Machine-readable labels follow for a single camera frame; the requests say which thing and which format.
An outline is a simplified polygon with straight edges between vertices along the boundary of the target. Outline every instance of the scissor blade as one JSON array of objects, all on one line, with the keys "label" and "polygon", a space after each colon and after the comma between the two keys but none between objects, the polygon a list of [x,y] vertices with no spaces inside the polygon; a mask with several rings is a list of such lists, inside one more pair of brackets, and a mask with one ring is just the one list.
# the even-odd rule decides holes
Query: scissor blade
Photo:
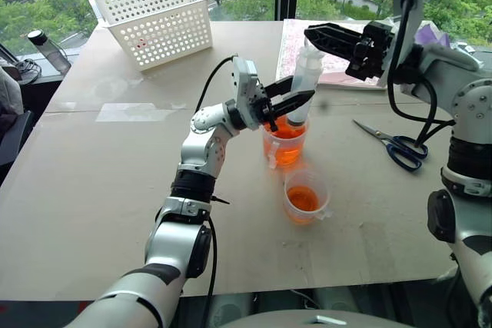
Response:
[{"label": "scissor blade", "polygon": [[377,134],[379,131],[378,130],[374,130],[373,128],[370,128],[368,126],[365,126],[363,125],[362,123],[359,123],[357,121],[355,121],[354,119],[352,120],[354,121],[354,123],[359,126],[360,128],[362,128],[364,131],[366,131],[368,134],[372,134],[374,137],[377,137],[379,138],[379,134]]}]

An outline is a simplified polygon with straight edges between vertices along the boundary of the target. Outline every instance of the scissor blue handle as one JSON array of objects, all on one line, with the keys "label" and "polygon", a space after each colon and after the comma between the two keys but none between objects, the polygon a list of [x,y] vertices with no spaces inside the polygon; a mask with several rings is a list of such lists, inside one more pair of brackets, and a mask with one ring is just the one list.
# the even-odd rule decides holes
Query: scissor blue handle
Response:
[{"label": "scissor blue handle", "polygon": [[[387,153],[390,155],[391,159],[398,164],[403,169],[413,172],[422,166],[422,162],[411,152],[399,147],[395,144],[386,145]],[[413,165],[408,165],[405,161],[401,160],[401,157],[407,159],[407,162]]]},{"label": "scissor blue handle", "polygon": [[402,149],[408,150],[408,152],[419,159],[424,159],[429,154],[429,149],[425,145],[421,145],[419,148],[414,146],[415,140],[412,137],[407,136],[393,136],[393,141],[396,141],[397,145],[401,145]]}]

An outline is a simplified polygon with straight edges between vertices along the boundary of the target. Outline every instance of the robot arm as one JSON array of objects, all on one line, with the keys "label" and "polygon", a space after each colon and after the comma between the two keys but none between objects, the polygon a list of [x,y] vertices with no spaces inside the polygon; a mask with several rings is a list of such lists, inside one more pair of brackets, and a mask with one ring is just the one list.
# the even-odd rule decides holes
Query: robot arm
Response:
[{"label": "robot arm", "polygon": [[126,273],[67,327],[169,326],[186,280],[200,276],[207,264],[211,230],[204,222],[209,219],[227,142],[240,130],[255,130],[266,122],[275,130],[276,118],[314,94],[301,91],[272,105],[272,97],[290,92],[292,77],[264,88],[252,61],[235,57],[233,63],[236,100],[202,108],[191,119],[171,195],[148,238],[145,265]]},{"label": "robot arm", "polygon": [[[403,19],[403,4],[394,0],[395,15]],[[492,72],[470,55],[441,45],[414,44],[422,21],[423,0],[409,0],[410,12],[401,47],[391,26],[370,22],[362,34],[338,25],[310,26],[304,31],[322,51],[350,61],[346,73],[364,80],[392,81],[405,94],[431,102],[427,80],[437,106],[454,119],[449,160],[441,171],[446,187],[428,202],[428,228],[452,249],[464,282],[483,316],[492,318]]]}]

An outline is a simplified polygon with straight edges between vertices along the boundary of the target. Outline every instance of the plastic bottle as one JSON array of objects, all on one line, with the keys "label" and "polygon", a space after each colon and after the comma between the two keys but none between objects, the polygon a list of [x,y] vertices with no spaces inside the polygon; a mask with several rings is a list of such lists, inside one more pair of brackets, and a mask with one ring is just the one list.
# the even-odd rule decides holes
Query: plastic bottle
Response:
[{"label": "plastic bottle", "polygon": [[[314,90],[317,81],[323,71],[321,59],[323,53],[312,45],[305,45],[298,54],[295,65],[294,79],[292,80],[292,92]],[[293,126],[303,125],[308,119],[308,112],[313,98],[307,103],[287,114],[288,123]]]},{"label": "plastic bottle", "polygon": [[35,30],[28,33],[28,39],[62,75],[66,75],[71,67],[70,62],[60,52],[60,49],[46,36],[42,30]]}]

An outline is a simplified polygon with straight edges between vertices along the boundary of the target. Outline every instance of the cup handle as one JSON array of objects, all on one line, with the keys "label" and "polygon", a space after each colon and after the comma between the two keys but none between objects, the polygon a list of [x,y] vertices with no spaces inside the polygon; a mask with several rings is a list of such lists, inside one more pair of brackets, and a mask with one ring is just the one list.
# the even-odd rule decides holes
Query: cup handle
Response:
[{"label": "cup handle", "polygon": [[333,211],[328,209],[327,207],[324,208],[322,211],[318,212],[315,217],[319,220],[323,220],[324,218],[329,218],[333,214]]},{"label": "cup handle", "polygon": [[270,146],[270,151],[268,152],[268,166],[270,169],[275,169],[277,167],[277,158],[275,154],[277,153],[280,144],[273,141]]}]

